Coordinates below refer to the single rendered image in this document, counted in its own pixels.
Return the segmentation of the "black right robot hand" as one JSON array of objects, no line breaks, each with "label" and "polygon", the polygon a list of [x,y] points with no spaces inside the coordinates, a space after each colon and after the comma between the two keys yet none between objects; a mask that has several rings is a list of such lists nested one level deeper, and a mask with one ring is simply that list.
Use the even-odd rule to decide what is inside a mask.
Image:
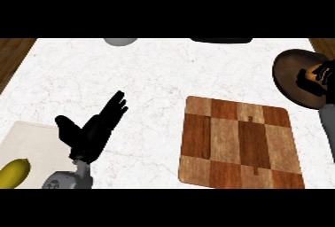
[{"label": "black right robot hand", "polygon": [[301,69],[295,84],[317,97],[326,96],[326,104],[335,105],[335,59]]}]

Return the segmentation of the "black flat appliance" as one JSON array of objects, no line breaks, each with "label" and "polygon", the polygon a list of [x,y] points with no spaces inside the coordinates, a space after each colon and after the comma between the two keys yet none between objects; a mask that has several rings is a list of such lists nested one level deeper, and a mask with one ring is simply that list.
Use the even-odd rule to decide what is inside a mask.
[{"label": "black flat appliance", "polygon": [[190,38],[193,42],[198,43],[249,43],[252,38]]}]

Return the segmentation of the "golden brown croissant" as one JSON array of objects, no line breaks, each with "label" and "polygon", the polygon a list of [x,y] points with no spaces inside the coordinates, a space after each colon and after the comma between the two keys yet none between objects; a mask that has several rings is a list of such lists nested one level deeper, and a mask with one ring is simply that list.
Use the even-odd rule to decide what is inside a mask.
[{"label": "golden brown croissant", "polygon": [[314,66],[311,66],[307,70],[305,70],[305,78],[316,82],[317,84],[322,85],[322,81],[323,81],[323,77],[325,77],[325,73],[329,71],[326,69],[326,71],[322,74],[320,80],[317,80],[317,75],[313,73],[313,71],[322,66],[322,64],[316,64]]}]

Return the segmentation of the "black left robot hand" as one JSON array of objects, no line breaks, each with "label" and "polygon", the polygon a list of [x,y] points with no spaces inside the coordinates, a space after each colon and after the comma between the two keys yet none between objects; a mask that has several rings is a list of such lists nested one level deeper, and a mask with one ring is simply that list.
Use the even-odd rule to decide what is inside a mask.
[{"label": "black left robot hand", "polygon": [[59,139],[71,147],[71,160],[80,160],[85,164],[97,160],[109,141],[111,132],[127,110],[124,93],[118,91],[100,113],[91,116],[83,127],[78,127],[66,116],[55,117]]}]

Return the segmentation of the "yellow banana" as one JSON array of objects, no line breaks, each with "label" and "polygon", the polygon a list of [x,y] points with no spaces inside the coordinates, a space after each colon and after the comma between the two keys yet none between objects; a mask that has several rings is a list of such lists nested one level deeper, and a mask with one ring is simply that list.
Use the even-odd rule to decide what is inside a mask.
[{"label": "yellow banana", "polygon": [[29,160],[12,160],[0,169],[0,189],[16,188],[29,174]]}]

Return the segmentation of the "checkered wooden cutting board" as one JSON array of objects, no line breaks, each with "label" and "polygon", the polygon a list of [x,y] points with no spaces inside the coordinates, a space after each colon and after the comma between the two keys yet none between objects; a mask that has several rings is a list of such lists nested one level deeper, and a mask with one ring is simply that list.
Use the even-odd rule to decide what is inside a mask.
[{"label": "checkered wooden cutting board", "polygon": [[211,188],[304,188],[286,110],[187,97],[178,180]]}]

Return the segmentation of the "dark brown round pan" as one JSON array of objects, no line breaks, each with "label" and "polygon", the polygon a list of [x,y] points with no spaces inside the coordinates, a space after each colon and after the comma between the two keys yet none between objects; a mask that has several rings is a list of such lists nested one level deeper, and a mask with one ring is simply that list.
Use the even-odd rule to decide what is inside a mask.
[{"label": "dark brown round pan", "polygon": [[299,106],[319,109],[326,104],[326,96],[316,96],[297,86],[297,75],[301,69],[322,64],[329,58],[313,51],[291,49],[283,51],[271,65],[271,77],[276,87],[288,99]]}]

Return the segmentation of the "grey round bowl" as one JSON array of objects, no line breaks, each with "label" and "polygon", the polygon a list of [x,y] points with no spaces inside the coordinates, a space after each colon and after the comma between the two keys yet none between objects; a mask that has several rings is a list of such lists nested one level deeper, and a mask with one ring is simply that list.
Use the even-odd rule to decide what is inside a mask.
[{"label": "grey round bowl", "polygon": [[111,46],[122,47],[130,45],[136,41],[136,38],[105,38],[105,42]]}]

